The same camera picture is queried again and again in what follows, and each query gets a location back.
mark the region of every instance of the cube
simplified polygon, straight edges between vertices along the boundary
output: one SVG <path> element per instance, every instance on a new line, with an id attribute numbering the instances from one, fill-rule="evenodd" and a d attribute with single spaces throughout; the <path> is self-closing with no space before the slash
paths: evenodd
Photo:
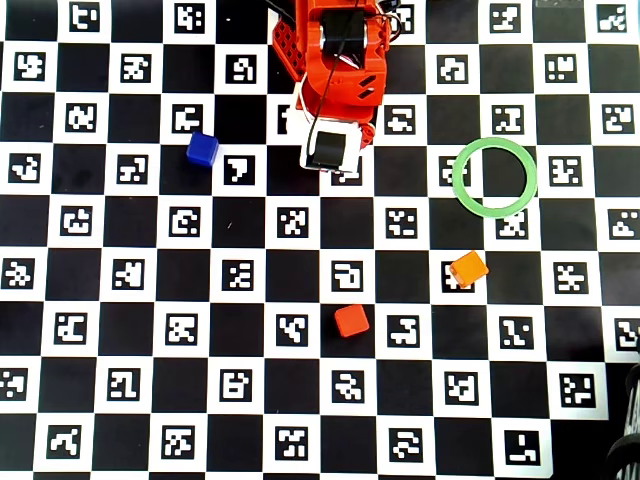
<path id="1" fill-rule="evenodd" d="M 344 307 L 335 313 L 338 330 L 343 337 L 350 337 L 369 330 L 369 321 L 362 305 Z"/>
<path id="2" fill-rule="evenodd" d="M 191 136 L 189 147 L 187 148 L 187 159 L 189 162 L 202 167 L 213 167 L 213 162 L 218 153 L 218 140 L 210 135 L 195 132 Z"/>
<path id="3" fill-rule="evenodd" d="M 449 270 L 462 288 L 467 288 L 489 273 L 489 269 L 475 250 L 453 262 L 449 266 Z"/>

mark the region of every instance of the black square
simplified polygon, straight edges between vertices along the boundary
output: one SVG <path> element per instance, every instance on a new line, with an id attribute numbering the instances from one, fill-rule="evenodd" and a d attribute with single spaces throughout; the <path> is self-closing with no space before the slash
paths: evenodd
<path id="1" fill-rule="evenodd" d="M 640 254 L 600 253 L 603 305 L 640 305 L 633 288 L 637 285 L 639 269 Z"/>
<path id="2" fill-rule="evenodd" d="M 101 303 L 99 355 L 151 355 L 152 303 Z"/>
<path id="3" fill-rule="evenodd" d="M 49 249 L 47 300 L 98 300 L 100 249 Z"/>
<path id="4" fill-rule="evenodd" d="M 104 193 L 104 145 L 55 145 L 51 193 Z"/>
<path id="5" fill-rule="evenodd" d="M 184 159 L 184 146 L 163 145 L 160 195 L 211 195 L 211 175 L 193 168 Z"/>
<path id="6" fill-rule="evenodd" d="M 213 93 L 215 46 L 165 45 L 162 91 Z"/>
<path id="7" fill-rule="evenodd" d="M 209 415 L 207 471 L 262 471 L 262 415 Z"/>
<path id="8" fill-rule="evenodd" d="M 211 356 L 261 357 L 263 334 L 263 304 L 211 305 Z"/>
<path id="9" fill-rule="evenodd" d="M 56 41 L 58 4 L 56 0 L 8 0 L 7 40 Z"/>
<path id="10" fill-rule="evenodd" d="M 376 302 L 429 303 L 428 252 L 376 251 Z"/>
<path id="11" fill-rule="evenodd" d="M 109 45 L 58 45 L 60 92 L 106 92 L 109 89 Z"/>
<path id="12" fill-rule="evenodd" d="M 433 415 L 431 362 L 378 360 L 378 415 Z"/>
<path id="13" fill-rule="evenodd" d="M 220 143 L 267 143 L 266 118 L 265 95 L 216 95 L 214 130 Z"/>
<path id="14" fill-rule="evenodd" d="M 374 358 L 375 357 L 375 311 L 373 305 L 363 305 L 369 321 L 369 330 L 350 338 L 340 336 L 335 313 L 347 305 L 320 306 L 320 354 L 334 358 Z"/>
<path id="15" fill-rule="evenodd" d="M 0 245 L 46 246 L 49 199 L 0 195 Z"/>
<path id="16" fill-rule="evenodd" d="M 158 143 L 160 95 L 110 95 L 109 143 Z"/>
<path id="17" fill-rule="evenodd" d="M 373 248 L 372 198 L 322 198 L 322 248 Z"/>
<path id="18" fill-rule="evenodd" d="M 155 247 L 156 197 L 106 197 L 105 247 Z"/>
<path id="19" fill-rule="evenodd" d="M 544 362 L 492 362 L 491 412 L 494 417 L 548 418 Z"/>
<path id="20" fill-rule="evenodd" d="M 300 147 L 267 146 L 267 195 L 318 195 L 319 192 L 318 172 L 300 168 Z"/>
<path id="21" fill-rule="evenodd" d="M 547 358 L 604 362 L 600 308 L 545 307 Z"/>
<path id="22" fill-rule="evenodd" d="M 264 248 L 265 199 L 214 197 L 213 247 Z"/>
<path id="23" fill-rule="evenodd" d="M 487 312 L 481 306 L 431 307 L 433 358 L 486 360 Z"/>
<path id="24" fill-rule="evenodd" d="M 96 415 L 93 470 L 147 470 L 149 415 Z"/>
<path id="25" fill-rule="evenodd" d="M 533 93 L 532 45 L 480 45 L 481 93 Z"/>
<path id="26" fill-rule="evenodd" d="M 542 305 L 539 252 L 486 252 L 487 300 L 496 304 Z"/>
<path id="27" fill-rule="evenodd" d="M 40 355 L 42 306 L 42 302 L 0 302 L 0 355 Z"/>
<path id="28" fill-rule="evenodd" d="M 265 413 L 319 413 L 317 359 L 266 359 Z"/>
<path id="29" fill-rule="evenodd" d="M 543 250 L 597 250 L 596 214 L 591 199 L 540 199 Z"/>
<path id="30" fill-rule="evenodd" d="M 4 92 L 0 139 L 5 142 L 51 142 L 53 105 L 54 95 L 50 93 Z"/>
<path id="31" fill-rule="evenodd" d="M 267 250 L 267 302 L 317 302 L 319 253 Z"/>
<path id="32" fill-rule="evenodd" d="M 207 359 L 154 358 L 152 411 L 206 412 Z"/>
<path id="33" fill-rule="evenodd" d="M 158 250 L 156 298 L 209 301 L 209 250 Z"/>
<path id="34" fill-rule="evenodd" d="M 427 96 L 430 145 L 466 145 L 480 135 L 479 95 Z"/>
<path id="35" fill-rule="evenodd" d="M 374 147 L 373 152 L 376 196 L 427 195 L 425 147 Z"/>
<path id="36" fill-rule="evenodd" d="M 322 472 L 376 473 L 375 417 L 322 416 Z"/>
<path id="37" fill-rule="evenodd" d="M 588 95 L 536 95 L 536 118 L 541 145 L 591 143 Z"/>
<path id="38" fill-rule="evenodd" d="M 431 198 L 431 248 L 482 250 L 484 247 L 482 218 L 472 214 L 453 198 Z"/>
<path id="39" fill-rule="evenodd" d="M 95 358 L 42 359 L 39 412 L 93 412 Z"/>
<path id="40" fill-rule="evenodd" d="M 493 475 L 490 418 L 436 418 L 435 432 L 439 475 Z"/>

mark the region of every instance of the green ring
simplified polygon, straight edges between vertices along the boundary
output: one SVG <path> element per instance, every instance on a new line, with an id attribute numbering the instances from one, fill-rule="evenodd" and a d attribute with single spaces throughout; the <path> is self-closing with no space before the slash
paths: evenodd
<path id="1" fill-rule="evenodd" d="M 507 152 L 512 153 L 516 156 L 522 166 L 524 167 L 524 171 L 527 177 L 526 184 L 524 187 L 524 191 L 518 200 L 507 207 L 502 208 L 489 208 L 484 205 L 476 202 L 464 188 L 464 182 L 462 181 L 462 174 L 464 171 L 464 167 L 469 162 L 471 155 L 478 150 L 484 150 L 485 148 L 501 148 L 502 150 L 506 150 Z M 536 164 L 533 161 L 533 158 L 525 150 L 524 147 L 518 145 L 511 140 L 507 140 L 506 138 L 499 137 L 487 137 L 487 138 L 479 138 L 471 142 L 469 145 L 464 147 L 458 157 L 456 158 L 455 163 L 453 164 L 453 193 L 455 193 L 460 203 L 471 213 L 475 213 L 480 217 L 485 218 L 505 218 L 510 217 L 511 215 L 515 215 L 519 211 L 521 211 L 527 204 L 531 201 L 533 196 L 536 194 L 536 190 L 538 188 L 538 175 L 536 170 Z"/>

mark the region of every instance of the white square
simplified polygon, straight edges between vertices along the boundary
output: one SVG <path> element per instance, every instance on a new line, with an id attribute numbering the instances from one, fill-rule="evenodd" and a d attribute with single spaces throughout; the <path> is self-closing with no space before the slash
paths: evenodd
<path id="1" fill-rule="evenodd" d="M 56 42 L 4 42 L 3 91 L 55 93 L 57 70 Z"/>
<path id="2" fill-rule="evenodd" d="M 109 143 L 105 195 L 154 197 L 160 189 L 160 145 Z"/>
<path id="3" fill-rule="evenodd" d="M 602 307 L 602 339 L 607 363 L 637 363 L 640 307 Z"/>
<path id="4" fill-rule="evenodd" d="M 623 5 L 624 11 L 607 12 L 613 5 Z M 587 43 L 595 44 L 638 44 L 638 2 L 634 0 L 598 0 L 585 2 L 584 19 L 586 22 Z"/>
<path id="5" fill-rule="evenodd" d="M 376 358 L 431 360 L 431 307 L 411 303 L 377 303 Z"/>
<path id="6" fill-rule="evenodd" d="M 33 470 L 35 472 L 90 472 L 93 457 L 93 413 L 39 413 L 36 418 L 35 452 Z M 67 438 L 56 434 L 51 440 L 51 454 L 62 452 L 77 458 L 47 458 L 52 447 L 49 428 L 68 426 Z"/>
<path id="7" fill-rule="evenodd" d="M 215 197 L 266 196 L 266 145 L 220 145 L 212 182 Z"/>
<path id="8" fill-rule="evenodd" d="M 479 95 L 480 47 L 429 43 L 426 48 L 429 95 Z"/>
<path id="9" fill-rule="evenodd" d="M 491 417 L 489 361 L 433 360 L 431 366 L 434 417 Z"/>
<path id="10" fill-rule="evenodd" d="M 374 250 L 320 250 L 320 302 L 375 302 Z"/>
<path id="11" fill-rule="evenodd" d="M 432 305 L 486 305 L 487 279 L 483 277 L 467 288 L 460 288 L 456 279 L 451 275 L 449 267 L 455 260 L 466 255 L 464 250 L 430 250 L 429 251 L 429 288 L 431 290 Z M 478 250 L 478 255 L 486 263 L 484 251 Z M 443 272 L 445 285 L 452 291 L 445 291 L 443 286 Z"/>
<path id="12" fill-rule="evenodd" d="M 262 421 L 265 473 L 320 473 L 320 415 L 264 415 Z"/>
<path id="13" fill-rule="evenodd" d="M 94 412 L 151 413 L 152 392 L 152 357 L 98 357 Z"/>
<path id="14" fill-rule="evenodd" d="M 262 415 L 264 358 L 209 358 L 207 413 Z"/>
<path id="15" fill-rule="evenodd" d="M 269 249 L 320 250 L 320 197 L 267 197 L 265 237 Z"/>
<path id="16" fill-rule="evenodd" d="M 74 6 L 75 0 L 58 2 L 58 42 L 111 42 L 111 2 L 89 0 L 92 8 Z"/>
<path id="17" fill-rule="evenodd" d="M 48 246 L 102 247 L 104 198 L 102 195 L 51 195 Z"/>
<path id="18" fill-rule="evenodd" d="M 493 116 L 503 118 L 496 121 Z M 504 137 L 522 146 L 537 143 L 536 97 L 528 93 L 500 93 L 480 96 L 480 130 L 482 137 Z"/>
<path id="19" fill-rule="evenodd" d="M 595 394 L 591 398 L 579 398 L 583 405 L 587 400 L 594 401 L 595 407 L 565 406 L 562 398 L 572 394 L 574 385 L 560 386 L 561 375 L 589 375 L 589 383 Z M 609 420 L 607 405 L 607 376 L 604 363 L 596 362 L 547 362 L 547 384 L 549 385 L 549 414 L 552 420 Z"/>
<path id="20" fill-rule="evenodd" d="M 592 145 L 632 147 L 640 143 L 640 93 L 592 93 L 589 96 L 589 107 Z M 616 118 L 617 121 L 610 122 L 605 116 L 607 119 Z M 633 133 L 617 132 L 616 129 L 624 129 L 625 125 L 629 125 L 622 123 L 629 119 L 632 120 Z"/>
<path id="21" fill-rule="evenodd" d="M 375 197 L 376 250 L 429 250 L 429 199 Z"/>
<path id="22" fill-rule="evenodd" d="M 43 357 L 97 357 L 100 302 L 44 302 Z"/>
<path id="23" fill-rule="evenodd" d="M 528 432 L 536 432 L 539 449 L 527 449 L 526 437 L 518 436 L 518 446 L 523 447 L 522 453 L 519 451 L 507 455 L 505 431 L 520 431 L 525 435 Z M 493 473 L 495 475 L 514 478 L 551 478 L 553 475 L 553 456 L 550 420 L 542 418 L 492 418 L 491 434 L 493 438 Z M 518 462 L 527 461 L 538 463 L 538 465 L 518 465 Z"/>
<path id="24" fill-rule="evenodd" d="M 360 151 L 357 172 L 320 172 L 321 197 L 373 197 L 374 195 L 373 146 Z"/>
<path id="25" fill-rule="evenodd" d="M 591 145 L 538 145 L 540 198 L 596 196 Z"/>
<path id="26" fill-rule="evenodd" d="M 598 251 L 640 252 L 640 198 L 596 198 Z"/>
<path id="27" fill-rule="evenodd" d="M 162 145 L 189 145 L 194 132 L 213 136 L 215 96 L 210 93 L 164 93 L 160 105 Z M 202 108 L 202 119 L 198 109 Z"/>
<path id="28" fill-rule="evenodd" d="M 519 5 L 517 16 L 514 17 L 512 11 L 506 9 L 498 10 L 498 16 L 496 16 L 496 6 L 501 3 Z M 491 27 L 492 22 L 495 22 L 496 27 Z M 480 0 L 478 2 L 478 41 L 485 45 L 533 43 L 533 2 Z"/>
<path id="29" fill-rule="evenodd" d="M 204 472 L 207 469 L 206 413 L 152 413 L 150 424 L 150 472 Z M 163 453 L 174 458 L 162 458 Z"/>
<path id="30" fill-rule="evenodd" d="M 261 248 L 214 248 L 212 250 L 210 276 L 212 302 L 263 303 L 266 293 L 265 279 L 265 250 Z"/>
<path id="31" fill-rule="evenodd" d="M 268 45 L 216 45 L 216 95 L 266 95 L 268 48 Z M 233 71 L 227 72 L 227 61 L 233 62 Z"/>
<path id="32" fill-rule="evenodd" d="M 109 94 L 57 92 L 54 143 L 104 144 L 109 134 Z"/>
<path id="33" fill-rule="evenodd" d="M 264 304 L 265 358 L 320 358 L 320 305 Z"/>
<path id="34" fill-rule="evenodd" d="M 185 3 L 202 7 L 204 15 L 199 14 L 202 9 L 189 11 L 188 7 L 179 6 L 179 4 Z M 163 10 L 163 43 L 172 45 L 213 45 L 216 43 L 216 8 L 214 3 L 163 0 Z"/>
<path id="35" fill-rule="evenodd" d="M 155 302 L 153 356 L 208 358 L 210 317 L 209 302 Z"/>
<path id="36" fill-rule="evenodd" d="M 158 197 L 158 248 L 209 249 L 213 203 L 204 195 Z"/>
<path id="37" fill-rule="evenodd" d="M 487 340 L 491 361 L 546 361 L 544 307 L 487 305 Z"/>
<path id="38" fill-rule="evenodd" d="M 427 97 L 385 94 L 378 108 L 375 146 L 427 145 Z"/>
<path id="39" fill-rule="evenodd" d="M 0 414 L 38 413 L 40 360 L 38 356 L 0 357 L 0 385 L 6 388 L 0 390 Z"/>
<path id="40" fill-rule="evenodd" d="M 485 207 L 498 208 L 513 204 L 517 198 L 485 197 Z M 484 249 L 488 252 L 537 252 L 540 244 L 540 202 L 537 197 L 527 206 L 504 219 L 485 218 Z"/>
<path id="41" fill-rule="evenodd" d="M 4 194 L 49 195 L 52 170 L 52 143 L 0 143 L 0 191 Z"/>
<path id="42" fill-rule="evenodd" d="M 375 358 L 321 358 L 320 413 L 374 417 L 376 384 Z"/>
<path id="43" fill-rule="evenodd" d="M 162 93 L 162 44 L 112 43 L 109 55 L 109 93 Z"/>
<path id="44" fill-rule="evenodd" d="M 7 282 L 15 283 L 10 288 L 0 288 L 0 301 L 41 302 L 44 300 L 47 283 L 47 248 L 46 247 L 0 247 L 0 265 Z M 29 272 L 27 263 L 33 260 L 33 272 Z"/>
<path id="45" fill-rule="evenodd" d="M 533 84 L 537 94 L 589 94 L 589 47 L 586 43 L 534 43 Z"/>
<path id="46" fill-rule="evenodd" d="M 541 260 L 542 298 L 545 305 L 577 307 L 602 305 L 598 252 L 543 251 Z M 585 264 L 589 293 L 580 293 L 581 283 L 585 280 L 579 278 L 585 276 L 580 270 Z M 562 276 L 562 279 L 557 282 L 558 293 L 556 293 L 556 275 Z"/>
<path id="47" fill-rule="evenodd" d="M 157 261 L 155 248 L 103 248 L 100 300 L 155 301 Z"/>
<path id="48" fill-rule="evenodd" d="M 456 198 L 452 186 L 453 164 L 464 147 L 464 145 L 429 145 L 427 147 L 427 188 L 430 198 Z M 463 173 L 469 178 L 469 185 L 465 185 L 467 193 L 472 198 L 482 197 L 484 192 L 482 152 L 478 151 L 471 155 Z"/>
<path id="49" fill-rule="evenodd" d="M 435 475 L 433 417 L 381 415 L 376 418 L 376 432 L 380 475 Z M 402 461 L 414 452 L 422 455 L 422 461 Z"/>

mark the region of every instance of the checkerboard mat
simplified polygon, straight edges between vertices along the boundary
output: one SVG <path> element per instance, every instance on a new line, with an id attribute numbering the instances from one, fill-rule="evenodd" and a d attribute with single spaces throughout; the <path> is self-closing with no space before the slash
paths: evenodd
<path id="1" fill-rule="evenodd" d="M 638 360 L 637 2 L 403 3 L 335 175 L 298 166 L 263 2 L 0 2 L 0 478 L 593 478 Z M 497 221 L 451 188 L 491 135 L 539 175 Z M 524 177 L 487 150 L 464 182 Z"/>

